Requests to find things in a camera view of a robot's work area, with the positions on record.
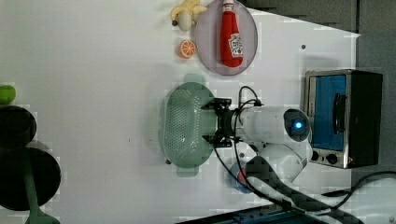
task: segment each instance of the white table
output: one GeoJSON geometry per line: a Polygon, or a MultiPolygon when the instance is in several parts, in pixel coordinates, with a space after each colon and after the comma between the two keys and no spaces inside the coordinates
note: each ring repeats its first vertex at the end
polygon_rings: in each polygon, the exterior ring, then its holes
{"type": "MultiPolygon", "coordinates": [[[[232,189],[215,153],[195,178],[165,164],[164,96],[197,74],[234,103],[247,84],[267,105],[298,105],[306,70],[355,66],[356,35],[250,10],[255,61],[235,77],[214,74],[199,55],[176,54],[192,39],[171,25],[180,2],[0,1],[0,81],[16,87],[15,105],[36,113],[36,139],[60,160],[63,182],[45,211],[63,224],[174,223],[268,204],[232,189]]],[[[296,181],[317,192],[347,188],[350,171],[310,164],[296,181]]],[[[0,223],[27,214],[0,209],[0,223]]]]}

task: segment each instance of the ketchup bottle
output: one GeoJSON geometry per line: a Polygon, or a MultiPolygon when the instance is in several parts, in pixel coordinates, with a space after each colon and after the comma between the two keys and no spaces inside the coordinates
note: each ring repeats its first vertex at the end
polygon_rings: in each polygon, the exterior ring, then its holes
{"type": "Polygon", "coordinates": [[[223,1],[220,53],[221,61],[228,67],[237,67],[244,60],[242,41],[233,11],[233,0],[223,1]]]}

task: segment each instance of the oven door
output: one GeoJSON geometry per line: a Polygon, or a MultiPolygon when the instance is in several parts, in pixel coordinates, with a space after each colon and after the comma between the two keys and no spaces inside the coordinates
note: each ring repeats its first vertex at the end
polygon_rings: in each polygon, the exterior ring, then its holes
{"type": "Polygon", "coordinates": [[[345,148],[347,76],[319,76],[310,78],[312,146],[343,151],[345,148]]]}

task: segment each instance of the green object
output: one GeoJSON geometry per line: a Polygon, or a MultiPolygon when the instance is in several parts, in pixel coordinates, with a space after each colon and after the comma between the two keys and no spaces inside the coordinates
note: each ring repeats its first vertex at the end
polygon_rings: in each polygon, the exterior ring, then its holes
{"type": "Polygon", "coordinates": [[[214,98],[202,84],[187,82],[177,87],[169,97],[165,114],[164,152],[179,170],[191,169],[196,175],[197,167],[212,154],[213,147],[203,135],[213,135],[217,117],[213,110],[203,110],[214,98]]]}
{"type": "Polygon", "coordinates": [[[0,105],[7,105],[15,100],[17,92],[12,86],[0,86],[0,105]]]}
{"type": "Polygon", "coordinates": [[[30,207],[29,217],[25,224],[61,224],[58,219],[45,214],[38,206],[38,199],[35,191],[35,179],[33,176],[29,153],[27,149],[24,149],[21,153],[23,157],[23,181],[30,207]]]}

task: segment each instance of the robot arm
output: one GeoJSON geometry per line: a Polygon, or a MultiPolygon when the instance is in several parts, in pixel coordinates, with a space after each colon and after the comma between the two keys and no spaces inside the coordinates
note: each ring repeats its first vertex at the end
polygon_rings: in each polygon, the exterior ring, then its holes
{"type": "MultiPolygon", "coordinates": [[[[360,188],[366,192],[363,194],[352,194],[350,198],[346,195],[326,197],[292,183],[312,157],[312,147],[307,140],[309,119],[302,111],[283,106],[251,107],[242,111],[240,117],[236,118],[236,134],[258,149],[258,156],[247,163],[246,172],[248,183],[259,196],[328,223],[393,220],[396,206],[389,199],[396,198],[396,194],[391,190],[382,192],[365,185],[360,188]],[[384,205],[370,203],[380,197],[384,205]],[[337,206],[343,201],[346,206],[337,206]]],[[[395,179],[379,179],[375,183],[396,187],[395,179]]]]}

